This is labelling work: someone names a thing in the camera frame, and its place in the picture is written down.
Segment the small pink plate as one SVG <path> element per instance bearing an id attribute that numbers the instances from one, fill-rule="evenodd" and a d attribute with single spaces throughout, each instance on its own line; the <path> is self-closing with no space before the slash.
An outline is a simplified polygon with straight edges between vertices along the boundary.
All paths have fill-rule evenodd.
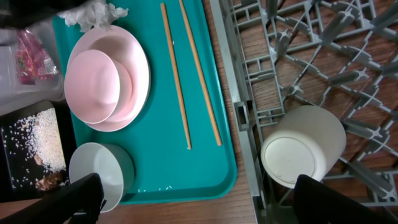
<path id="1" fill-rule="evenodd" d="M 78 119 L 89 124 L 100 123 L 118 105 L 121 92 L 118 70 L 105 53 L 83 51 L 68 64 L 64 92 L 69 108 Z"/>

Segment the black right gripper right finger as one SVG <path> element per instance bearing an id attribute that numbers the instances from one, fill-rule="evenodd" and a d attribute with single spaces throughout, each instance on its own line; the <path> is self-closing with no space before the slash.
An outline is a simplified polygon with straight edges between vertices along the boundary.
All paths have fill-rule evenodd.
<path id="1" fill-rule="evenodd" d="M 395 221 L 301 174 L 294 187 L 294 212 L 299 223 L 388 224 Z"/>

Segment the wooden chopstick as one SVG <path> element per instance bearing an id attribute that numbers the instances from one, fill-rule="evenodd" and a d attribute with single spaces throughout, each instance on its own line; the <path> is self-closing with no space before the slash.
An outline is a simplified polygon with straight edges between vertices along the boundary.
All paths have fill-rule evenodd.
<path id="1" fill-rule="evenodd" d="M 167 38 L 167 45 L 169 49 L 169 55 L 170 55 L 170 61 L 172 65 L 172 71 L 174 75 L 174 82 L 175 82 L 175 88 L 177 91 L 177 98 L 178 98 L 178 103 L 179 103 L 179 108 L 180 108 L 180 114 L 182 117 L 182 123 L 183 123 L 183 128 L 185 132 L 185 138 L 187 142 L 187 149 L 191 150 L 192 149 L 192 143 L 190 139 L 190 132 L 189 132 L 189 127 L 188 127 L 188 121 L 187 121 L 187 114 L 185 111 L 185 104 L 183 100 L 183 94 L 182 94 L 182 87 L 180 84 L 180 79 L 179 79 L 179 74 L 178 74 L 178 67 L 177 67 L 177 61 L 175 58 L 175 52 L 174 52 L 174 45 L 173 45 L 173 40 L 172 40 L 172 35 L 170 31 L 170 25 L 169 25 L 169 19 L 167 16 L 167 9 L 166 5 L 164 2 L 160 4 L 161 8 L 161 13 L 162 13 L 162 20 L 164 23 L 164 29 L 165 29 L 165 35 Z"/>
<path id="2" fill-rule="evenodd" d="M 201 89 L 202 89 L 203 96 L 204 96 L 204 99 L 205 99 L 206 108 L 207 108 L 207 111 L 208 111 L 208 115 L 209 115 L 209 118 L 210 118 L 210 121 L 211 121 L 211 126 L 212 126 L 213 133 L 214 133 L 214 136 L 215 136 L 215 140 L 216 140 L 217 145 L 221 146 L 222 145 L 222 140 L 221 140 L 220 132 L 219 132 L 218 125 L 217 125 L 217 122 L 216 122 L 215 114 L 214 114 L 214 111 L 213 111 L 213 106 L 211 104 L 211 99 L 210 99 L 210 96 L 209 96 L 208 88 L 207 88 L 205 77 L 204 77 L 204 74 L 203 74 L 203 69 L 201 67 L 200 58 L 198 56 L 197 47 L 196 47 L 195 40 L 194 40 L 193 33 L 192 33 L 192 28 L 190 27 L 190 23 L 189 23 L 189 20 L 188 20 L 187 12 L 186 12 L 186 9 L 185 9 L 183 1 L 179 0 L 179 4 L 180 4 L 180 9 L 181 9 L 181 12 L 182 12 L 183 21 L 184 21 L 184 24 L 185 24 L 185 29 L 186 29 L 186 32 L 187 32 L 188 40 L 189 40 L 189 43 L 190 43 L 190 48 L 192 50 L 193 59 L 195 61 L 197 74 L 198 74 L 198 77 L 199 77 L 199 80 L 200 80 Z"/>

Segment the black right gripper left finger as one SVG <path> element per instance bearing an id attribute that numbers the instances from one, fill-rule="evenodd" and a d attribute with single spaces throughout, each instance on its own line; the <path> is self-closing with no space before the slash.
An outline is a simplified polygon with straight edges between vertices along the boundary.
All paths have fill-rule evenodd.
<path id="1" fill-rule="evenodd" d="M 105 203 L 101 178 L 91 173 L 1 219 L 1 223 L 96 223 Z"/>

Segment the white napkin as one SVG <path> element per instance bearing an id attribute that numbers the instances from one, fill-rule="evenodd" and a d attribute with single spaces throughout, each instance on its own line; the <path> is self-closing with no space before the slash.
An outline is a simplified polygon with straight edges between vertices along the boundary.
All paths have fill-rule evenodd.
<path id="1" fill-rule="evenodd" d="M 80 32 L 86 33 L 92 28 L 110 29 L 111 24 L 119 18 L 126 17 L 128 8 L 116 7 L 106 0 L 91 0 L 79 7 L 58 13 L 68 27 L 79 25 Z"/>

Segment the red snack wrapper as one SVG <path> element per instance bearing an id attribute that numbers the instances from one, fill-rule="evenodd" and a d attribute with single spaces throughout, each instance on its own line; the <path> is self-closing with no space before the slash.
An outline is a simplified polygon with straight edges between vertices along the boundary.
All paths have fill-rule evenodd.
<path id="1" fill-rule="evenodd" d="M 58 74 L 52 57 L 30 29 L 17 31 L 16 74 L 23 85 L 53 80 Z"/>

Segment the white cup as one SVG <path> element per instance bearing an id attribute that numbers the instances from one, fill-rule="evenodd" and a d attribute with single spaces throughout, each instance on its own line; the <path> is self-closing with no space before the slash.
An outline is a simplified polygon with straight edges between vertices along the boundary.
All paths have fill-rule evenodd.
<path id="1" fill-rule="evenodd" d="M 302 174 L 321 181 L 345 147 L 342 122 L 323 108 L 305 105 L 284 115 L 264 140 L 260 157 L 267 174 L 292 189 Z"/>

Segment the white bowl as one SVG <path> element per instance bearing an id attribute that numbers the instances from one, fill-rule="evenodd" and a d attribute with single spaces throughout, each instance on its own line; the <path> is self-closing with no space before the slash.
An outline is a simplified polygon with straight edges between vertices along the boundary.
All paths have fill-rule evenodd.
<path id="1" fill-rule="evenodd" d="M 74 183 L 84 176 L 97 173 L 101 179 L 106 201 L 103 213 L 113 210 L 132 187 L 135 169 L 130 155 L 113 144 L 87 142 L 72 154 L 69 179 Z"/>

